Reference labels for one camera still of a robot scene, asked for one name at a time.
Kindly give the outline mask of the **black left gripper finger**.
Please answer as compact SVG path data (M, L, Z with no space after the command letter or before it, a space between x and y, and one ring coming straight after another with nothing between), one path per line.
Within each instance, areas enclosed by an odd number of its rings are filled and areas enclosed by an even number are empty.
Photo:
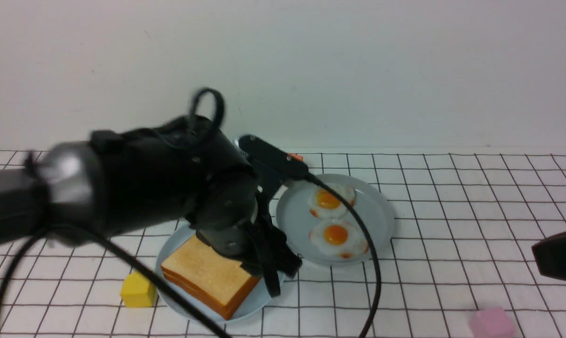
M270 297L281 295L279 276L277 274L274 252L265 231L259 225L245 228L247 248L244 252L244 265L247 272L262 275Z
M272 223L266 225L264 235L277 271L283 272L288 278L296 278L303 262L289 247L287 235Z

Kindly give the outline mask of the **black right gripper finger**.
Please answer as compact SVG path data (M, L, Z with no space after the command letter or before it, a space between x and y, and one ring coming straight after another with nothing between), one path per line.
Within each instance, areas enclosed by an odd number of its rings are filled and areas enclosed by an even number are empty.
M566 282L566 231L540 240L532 253L541 276Z

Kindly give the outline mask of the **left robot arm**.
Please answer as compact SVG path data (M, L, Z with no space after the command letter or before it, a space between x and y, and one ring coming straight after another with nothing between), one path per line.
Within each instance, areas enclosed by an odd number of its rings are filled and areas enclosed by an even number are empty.
M64 224L52 236L67 246L173 220L186 220L204 244L263 276L294 277L302 260L269 214L272 195L259 173L205 117L159 128L94 131L61 143L19 169L0 170L0 245Z

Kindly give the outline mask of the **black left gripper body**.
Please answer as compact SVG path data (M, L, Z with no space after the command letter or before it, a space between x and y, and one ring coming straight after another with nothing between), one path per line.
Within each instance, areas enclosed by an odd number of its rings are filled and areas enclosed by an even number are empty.
M259 263L263 209L257 173L214 120L120 133L120 234L184 219L224 257Z

